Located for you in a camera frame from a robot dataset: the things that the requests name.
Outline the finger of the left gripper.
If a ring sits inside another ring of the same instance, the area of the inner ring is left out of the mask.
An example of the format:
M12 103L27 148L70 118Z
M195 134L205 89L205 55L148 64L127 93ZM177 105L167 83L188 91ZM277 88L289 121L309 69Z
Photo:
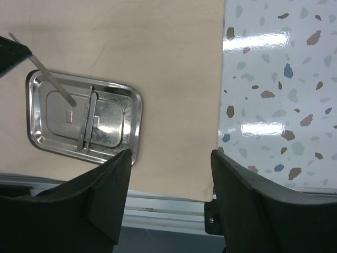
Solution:
M27 46L2 36L0 46L0 77L32 56L32 52Z

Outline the steel instrument tray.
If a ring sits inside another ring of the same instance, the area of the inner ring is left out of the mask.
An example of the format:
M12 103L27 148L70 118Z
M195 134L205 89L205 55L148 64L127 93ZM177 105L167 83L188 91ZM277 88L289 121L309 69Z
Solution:
M53 76L76 101L66 102L41 71L26 77L27 136L36 148L101 164L125 149L135 162L142 99L131 86L62 73Z

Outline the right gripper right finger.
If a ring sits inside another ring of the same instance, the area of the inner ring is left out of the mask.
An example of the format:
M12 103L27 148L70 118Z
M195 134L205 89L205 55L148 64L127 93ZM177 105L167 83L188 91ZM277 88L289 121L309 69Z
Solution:
M336 252L336 199L281 186L213 150L227 252Z

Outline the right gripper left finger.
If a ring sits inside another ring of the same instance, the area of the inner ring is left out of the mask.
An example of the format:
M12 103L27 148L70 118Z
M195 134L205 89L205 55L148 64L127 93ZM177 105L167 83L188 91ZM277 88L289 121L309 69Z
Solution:
M126 149L35 196L1 196L1 252L112 252L132 167Z

